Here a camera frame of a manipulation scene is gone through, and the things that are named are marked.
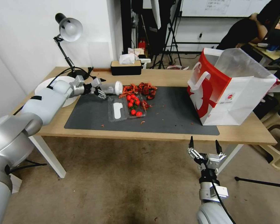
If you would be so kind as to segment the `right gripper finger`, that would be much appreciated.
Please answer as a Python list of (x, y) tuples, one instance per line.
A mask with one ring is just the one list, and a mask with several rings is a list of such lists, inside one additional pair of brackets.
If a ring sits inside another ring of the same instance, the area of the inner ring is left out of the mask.
[(215, 140), (215, 146), (217, 152), (216, 161), (222, 161), (225, 157), (227, 157), (227, 155), (222, 152), (222, 147), (218, 140)]
[(193, 136), (190, 138), (189, 147), (188, 147), (188, 154), (195, 160), (200, 161), (201, 155), (194, 149), (194, 140)]

